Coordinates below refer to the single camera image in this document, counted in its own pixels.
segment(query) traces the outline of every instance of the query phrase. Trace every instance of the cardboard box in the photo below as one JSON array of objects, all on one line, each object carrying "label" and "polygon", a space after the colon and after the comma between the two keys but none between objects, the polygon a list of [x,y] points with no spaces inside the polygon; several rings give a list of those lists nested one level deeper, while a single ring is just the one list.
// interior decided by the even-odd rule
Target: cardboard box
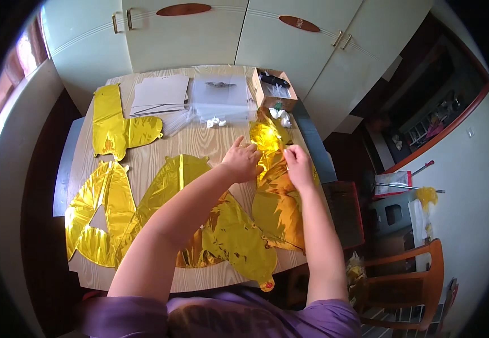
[{"label": "cardboard box", "polygon": [[[290,98],[266,96],[266,94],[263,93],[260,76],[259,76],[259,73],[262,71],[267,71],[269,75],[274,75],[276,77],[286,80],[290,85],[290,87],[288,88]],[[254,97],[256,98],[256,103],[258,107],[265,106],[267,108],[272,108],[275,106],[275,104],[281,102],[282,109],[284,109],[287,112],[291,112],[293,106],[295,106],[295,103],[297,102],[297,95],[295,94],[295,90],[293,89],[292,83],[289,80],[289,78],[286,76],[286,73],[284,73],[283,71],[254,68],[254,74],[252,74],[252,85],[254,86],[253,94]]]}]

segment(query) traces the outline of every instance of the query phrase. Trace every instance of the wooden table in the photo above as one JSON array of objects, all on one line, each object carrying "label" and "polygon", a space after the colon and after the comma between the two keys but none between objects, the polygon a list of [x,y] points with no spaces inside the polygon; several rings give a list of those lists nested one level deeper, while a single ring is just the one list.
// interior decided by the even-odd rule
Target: wooden table
[{"label": "wooden table", "polygon": [[[174,74],[183,74],[190,77],[207,74],[245,74],[249,88],[252,88],[253,67],[244,66],[196,66],[193,68],[181,68],[172,70],[161,70],[142,74],[131,74],[116,77],[107,81],[106,85],[120,83],[121,102],[125,118],[130,118],[130,110],[134,100],[134,87],[141,83],[146,77],[157,77]],[[79,191],[89,175],[96,169],[100,160],[113,160],[112,155],[102,155],[94,158],[92,148],[92,114],[94,111],[94,100],[91,101],[86,113],[85,122],[79,133],[77,145],[74,152],[74,160],[70,171],[68,184],[67,205]],[[308,152],[301,132],[292,117],[292,128],[289,130],[295,144],[301,145]],[[249,142],[248,125],[228,126],[224,128],[206,128],[205,124],[192,123],[182,129],[173,137],[163,137],[153,143],[138,148],[127,149],[126,157],[121,161],[123,166],[129,165],[128,178],[132,187],[132,194],[136,204],[146,192],[151,181],[165,163],[166,156],[189,154],[197,157],[208,156],[209,165],[219,164],[233,141],[243,135],[245,141]],[[255,193],[255,182],[234,184],[229,191],[241,204],[248,215],[252,216],[252,201]],[[103,207],[100,207],[92,219],[90,226],[107,231]],[[274,273],[299,266],[306,263],[305,256],[300,252],[276,248],[278,263]],[[105,268],[92,263],[84,258],[79,252],[75,252],[69,262],[69,269],[77,272],[82,287],[108,290],[115,270]],[[171,292],[188,292],[194,290],[217,288],[231,284],[248,281],[237,273],[228,261],[206,268],[186,269],[175,268]]]}]

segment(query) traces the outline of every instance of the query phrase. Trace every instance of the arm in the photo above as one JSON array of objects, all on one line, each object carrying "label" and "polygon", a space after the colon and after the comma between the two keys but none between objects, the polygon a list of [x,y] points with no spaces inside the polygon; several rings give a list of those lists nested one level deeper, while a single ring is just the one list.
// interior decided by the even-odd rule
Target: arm
[{"label": "arm", "polygon": [[147,221],[119,266],[108,296],[143,296],[166,303],[177,253],[207,220],[233,183],[254,179],[261,167],[255,145],[240,147],[240,136],[222,163],[185,186]]},{"label": "arm", "polygon": [[312,177],[310,157],[298,145],[284,151],[289,178],[302,200],[304,246],[310,271],[307,305],[317,300],[348,301],[343,248]]}]

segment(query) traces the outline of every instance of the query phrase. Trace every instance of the gray stool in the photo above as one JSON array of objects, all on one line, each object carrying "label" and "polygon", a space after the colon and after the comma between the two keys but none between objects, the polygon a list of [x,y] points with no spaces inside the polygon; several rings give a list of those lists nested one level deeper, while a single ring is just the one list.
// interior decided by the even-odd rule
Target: gray stool
[{"label": "gray stool", "polygon": [[369,210],[376,210],[376,230],[377,237],[396,232],[405,226],[411,226],[410,210],[408,203],[415,199],[415,191],[410,190],[398,195],[390,196],[373,202],[368,207]]}]

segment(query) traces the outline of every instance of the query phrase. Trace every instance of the hand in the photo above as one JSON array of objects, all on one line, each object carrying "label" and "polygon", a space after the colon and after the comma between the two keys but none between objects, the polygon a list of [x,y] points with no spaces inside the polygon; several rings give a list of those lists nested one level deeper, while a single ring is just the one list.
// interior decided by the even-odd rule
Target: hand
[{"label": "hand", "polygon": [[284,157],[288,162],[289,179],[295,188],[301,192],[303,189],[314,188],[312,176],[312,160],[303,148],[294,144],[284,149]]},{"label": "hand", "polygon": [[263,170],[257,165],[261,158],[261,152],[255,144],[247,147],[240,146],[243,139],[243,136],[239,136],[235,140],[221,163],[221,166],[228,170],[235,183],[252,181]]}]

